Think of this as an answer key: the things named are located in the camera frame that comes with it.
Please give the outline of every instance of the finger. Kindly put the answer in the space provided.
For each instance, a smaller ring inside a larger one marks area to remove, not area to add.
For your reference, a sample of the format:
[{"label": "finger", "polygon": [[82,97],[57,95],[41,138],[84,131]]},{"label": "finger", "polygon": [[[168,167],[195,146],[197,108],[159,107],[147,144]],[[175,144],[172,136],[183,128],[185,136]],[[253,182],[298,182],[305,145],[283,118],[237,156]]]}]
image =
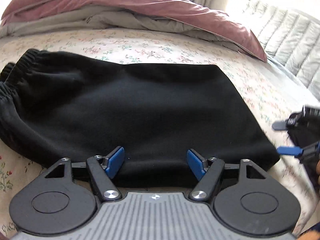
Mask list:
[{"label": "finger", "polygon": [[316,171],[318,174],[320,174],[320,161],[318,161]]}]

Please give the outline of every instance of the white floral fabric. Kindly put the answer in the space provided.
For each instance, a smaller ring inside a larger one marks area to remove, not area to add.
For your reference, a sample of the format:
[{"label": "white floral fabric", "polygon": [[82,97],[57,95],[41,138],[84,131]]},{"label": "white floral fabric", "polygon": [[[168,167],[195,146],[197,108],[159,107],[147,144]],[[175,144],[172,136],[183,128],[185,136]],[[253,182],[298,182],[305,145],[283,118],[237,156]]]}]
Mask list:
[{"label": "white floral fabric", "polygon": [[[274,132],[271,124],[287,118],[297,106],[288,104],[258,71],[257,65],[265,63],[249,60],[246,55],[178,34],[117,28],[79,30],[10,41],[0,47],[0,69],[8,62],[16,62],[29,48],[63,50],[120,64],[215,64],[230,78],[270,141],[276,147],[292,144],[286,133]],[[39,164],[21,157],[0,141],[0,231],[5,236],[15,233],[8,211],[10,200],[42,170]],[[294,231],[298,234],[318,201],[308,176],[303,166],[291,157],[282,157],[270,174],[300,201],[301,216]]]}]

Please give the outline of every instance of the metal screw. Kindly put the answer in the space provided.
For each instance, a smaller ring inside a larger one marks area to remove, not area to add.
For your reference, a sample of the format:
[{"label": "metal screw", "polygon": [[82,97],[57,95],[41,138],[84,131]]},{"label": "metal screw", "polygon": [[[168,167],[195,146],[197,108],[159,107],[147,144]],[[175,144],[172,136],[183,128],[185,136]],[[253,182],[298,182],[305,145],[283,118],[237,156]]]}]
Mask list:
[{"label": "metal screw", "polygon": [[107,190],[103,193],[103,196],[105,198],[109,198],[109,199],[113,199],[113,198],[117,198],[119,197],[119,192],[115,191],[115,190]]},{"label": "metal screw", "polygon": [[197,191],[193,191],[191,193],[191,196],[195,199],[203,199],[207,196],[207,193],[205,193],[204,191],[202,190],[197,190]]}]

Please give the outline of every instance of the pink blanket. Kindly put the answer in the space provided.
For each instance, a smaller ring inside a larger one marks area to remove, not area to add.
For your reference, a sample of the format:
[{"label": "pink blanket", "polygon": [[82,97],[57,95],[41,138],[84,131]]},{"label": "pink blanket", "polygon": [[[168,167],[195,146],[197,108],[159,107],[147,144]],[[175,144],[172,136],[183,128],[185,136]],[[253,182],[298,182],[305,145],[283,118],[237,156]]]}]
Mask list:
[{"label": "pink blanket", "polygon": [[6,10],[1,25],[33,21],[88,4],[126,8],[148,16],[183,22],[231,41],[258,59],[267,61],[262,46],[250,29],[233,21],[225,12],[211,10],[188,0],[43,0],[13,12]]}]

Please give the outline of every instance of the ribbed surface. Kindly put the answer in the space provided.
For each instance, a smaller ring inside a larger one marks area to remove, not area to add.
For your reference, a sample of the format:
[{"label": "ribbed surface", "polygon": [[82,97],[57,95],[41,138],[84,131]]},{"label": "ribbed surface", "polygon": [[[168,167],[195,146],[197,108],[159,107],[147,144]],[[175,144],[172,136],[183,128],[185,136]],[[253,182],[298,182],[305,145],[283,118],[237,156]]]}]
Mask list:
[{"label": "ribbed surface", "polygon": [[[223,227],[203,203],[183,193],[129,192],[104,203],[96,217],[73,233],[56,237],[17,234],[12,240],[253,240]],[[273,240],[294,240],[290,234]]]},{"label": "ribbed surface", "polygon": [[242,20],[265,51],[320,99],[320,21],[249,0]]}]

